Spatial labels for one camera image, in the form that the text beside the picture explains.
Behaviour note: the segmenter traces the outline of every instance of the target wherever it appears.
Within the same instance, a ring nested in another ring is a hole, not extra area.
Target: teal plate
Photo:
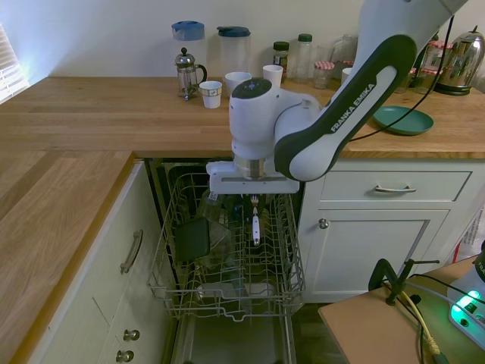
[[[374,119],[379,126],[386,127],[408,111],[409,108],[402,106],[383,106],[375,112]],[[401,135],[418,135],[431,129],[433,124],[431,116],[421,111],[413,110],[399,123],[387,128],[387,130]]]

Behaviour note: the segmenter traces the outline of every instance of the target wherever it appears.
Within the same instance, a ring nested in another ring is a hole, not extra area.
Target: green lid
[[[302,33],[298,36],[298,41],[299,42],[311,42],[311,39],[313,37],[311,36],[311,34],[307,34],[307,33]]]
[[[288,42],[274,42],[273,43],[273,49],[275,51],[287,51],[289,49],[289,43]]]

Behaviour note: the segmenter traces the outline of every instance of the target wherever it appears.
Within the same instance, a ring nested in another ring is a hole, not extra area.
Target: yellow cable
[[[418,318],[419,323],[423,327],[424,333],[427,336],[427,342],[430,346],[430,352],[432,354],[441,354],[441,350],[439,349],[436,341],[433,339],[433,337],[430,334],[430,331],[428,330],[426,326],[426,322],[424,322],[423,316],[419,313],[418,308],[416,307],[415,303],[412,302],[411,298],[406,294],[406,292],[401,292],[401,295],[405,298],[406,301],[408,301],[409,305],[411,306],[412,310],[415,312],[416,317]]]

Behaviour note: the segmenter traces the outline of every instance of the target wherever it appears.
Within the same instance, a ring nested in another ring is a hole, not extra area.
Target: fork
[[[260,233],[259,233],[259,217],[258,217],[258,203],[259,198],[256,195],[251,195],[252,203],[252,239],[255,242],[255,246],[259,246]]]

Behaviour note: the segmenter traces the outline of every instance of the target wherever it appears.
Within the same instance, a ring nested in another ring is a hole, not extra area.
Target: drawer handle
[[[130,252],[128,253],[127,260],[125,263],[121,263],[120,269],[121,269],[121,274],[128,273],[133,267],[133,263],[136,260],[136,257],[138,256],[139,253],[139,248],[142,245],[142,240],[143,240],[143,230],[140,229],[138,231],[135,231],[133,233],[133,244],[131,245]]]
[[[139,331],[138,330],[125,330],[123,333],[123,340],[125,341],[137,341],[139,339]]]
[[[417,190],[415,188],[411,188],[410,186],[406,186],[405,188],[382,188],[381,186],[377,185],[374,188],[374,191],[384,193],[413,193]]]
[[[116,353],[116,362],[131,362],[135,357],[135,353],[131,350],[121,351]]]

